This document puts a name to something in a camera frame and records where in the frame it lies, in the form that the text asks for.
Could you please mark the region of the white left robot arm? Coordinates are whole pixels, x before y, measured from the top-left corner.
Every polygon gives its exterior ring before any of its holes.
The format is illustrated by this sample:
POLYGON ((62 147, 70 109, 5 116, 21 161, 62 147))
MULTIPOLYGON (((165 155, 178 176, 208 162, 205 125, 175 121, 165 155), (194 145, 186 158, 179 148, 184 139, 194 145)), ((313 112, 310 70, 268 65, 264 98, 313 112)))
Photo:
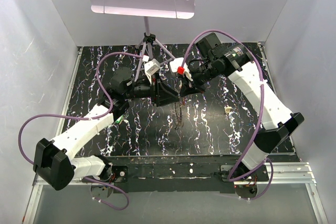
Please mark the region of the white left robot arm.
POLYGON ((77 158, 76 154, 94 136, 118 120, 129 108, 129 100, 150 98, 156 106, 179 102, 178 93, 165 84, 158 73, 135 81, 127 67, 117 69, 107 94, 86 115, 52 140, 43 138, 36 145, 34 172, 55 190, 65 188, 73 179, 94 176, 100 182, 111 178, 111 164, 101 156, 77 158))

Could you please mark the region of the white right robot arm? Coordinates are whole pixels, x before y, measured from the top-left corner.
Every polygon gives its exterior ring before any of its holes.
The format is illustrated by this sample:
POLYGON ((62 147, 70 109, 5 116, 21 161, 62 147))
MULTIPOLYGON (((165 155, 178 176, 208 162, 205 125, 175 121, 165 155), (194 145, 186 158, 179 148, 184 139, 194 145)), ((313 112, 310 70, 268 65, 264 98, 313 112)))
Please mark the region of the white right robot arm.
POLYGON ((305 119, 300 112, 293 113, 279 100, 264 79, 258 60, 247 47, 235 40, 235 44, 227 48, 218 39, 218 33, 217 29, 206 30, 191 42, 202 55, 198 68, 191 67, 188 52, 177 59, 176 73, 182 78, 180 95, 203 92, 203 85, 218 76, 225 76, 240 89, 258 113, 258 121, 227 179, 230 182, 248 181, 257 174, 268 155, 305 119))

